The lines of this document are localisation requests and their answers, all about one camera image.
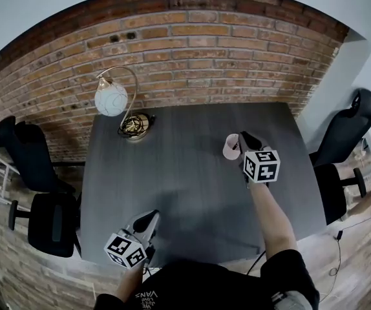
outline white glass lampshade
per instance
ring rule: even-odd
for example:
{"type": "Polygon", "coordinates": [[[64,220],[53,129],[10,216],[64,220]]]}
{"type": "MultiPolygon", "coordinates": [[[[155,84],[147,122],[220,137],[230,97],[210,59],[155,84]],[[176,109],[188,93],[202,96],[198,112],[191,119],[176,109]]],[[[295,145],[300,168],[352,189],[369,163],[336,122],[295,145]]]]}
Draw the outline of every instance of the white glass lampshade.
{"type": "Polygon", "coordinates": [[[104,78],[95,93],[95,106],[98,111],[106,116],[117,116],[127,106],[128,95],[123,86],[110,82],[104,78]]]}

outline chair backrest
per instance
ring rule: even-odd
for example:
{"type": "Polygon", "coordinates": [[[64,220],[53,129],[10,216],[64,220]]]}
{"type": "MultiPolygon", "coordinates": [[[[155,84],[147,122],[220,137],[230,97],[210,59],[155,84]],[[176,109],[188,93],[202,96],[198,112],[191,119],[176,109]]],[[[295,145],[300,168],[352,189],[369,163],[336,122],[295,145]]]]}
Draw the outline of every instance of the chair backrest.
{"type": "Polygon", "coordinates": [[[357,90],[352,107],[331,120],[318,151],[311,155],[314,167],[344,162],[371,127],[371,91],[357,90]]]}
{"type": "Polygon", "coordinates": [[[7,150],[29,189],[58,192],[58,177],[42,130],[24,121],[17,125],[15,122],[14,116],[0,121],[0,147],[7,150]]]}

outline chair seat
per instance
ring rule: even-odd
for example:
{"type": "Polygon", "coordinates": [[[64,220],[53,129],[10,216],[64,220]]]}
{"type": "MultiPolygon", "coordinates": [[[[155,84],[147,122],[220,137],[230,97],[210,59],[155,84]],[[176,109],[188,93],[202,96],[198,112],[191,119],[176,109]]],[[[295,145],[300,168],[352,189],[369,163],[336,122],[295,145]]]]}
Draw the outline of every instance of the chair seat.
{"type": "Polygon", "coordinates": [[[35,195],[28,226],[29,244],[47,254],[71,257],[76,237],[76,213],[76,200],[71,195],[35,195]]]}
{"type": "Polygon", "coordinates": [[[321,192],[326,224],[338,220],[346,213],[346,199],[338,170],[333,164],[314,168],[321,192]]]}

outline wooden floor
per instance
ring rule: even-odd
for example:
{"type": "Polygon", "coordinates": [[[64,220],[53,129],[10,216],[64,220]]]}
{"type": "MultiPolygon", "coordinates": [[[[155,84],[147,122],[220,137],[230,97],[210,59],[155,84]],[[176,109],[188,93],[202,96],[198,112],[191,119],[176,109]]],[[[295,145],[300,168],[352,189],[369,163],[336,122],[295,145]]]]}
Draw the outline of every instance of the wooden floor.
{"type": "MultiPolygon", "coordinates": [[[[340,167],[345,177],[351,164],[340,167]]],[[[80,188],[82,169],[61,170],[62,179],[80,188]]],[[[10,198],[28,207],[33,193],[14,178],[10,198]]],[[[116,265],[99,266],[74,257],[57,258],[43,254],[27,243],[27,220],[18,219],[14,232],[7,228],[9,206],[0,204],[0,290],[5,302],[17,309],[92,309],[100,293],[112,293],[123,271],[116,265]]],[[[334,237],[339,229],[371,217],[371,208],[345,222],[335,222],[323,231],[299,242],[316,287],[325,297],[334,282],[330,269],[339,255],[334,237]]],[[[371,309],[371,220],[347,229],[341,244],[342,264],[334,290],[320,309],[371,309]]],[[[231,270],[246,273],[253,259],[226,263],[231,270]]],[[[258,275],[261,264],[251,274],[258,275]]]]}

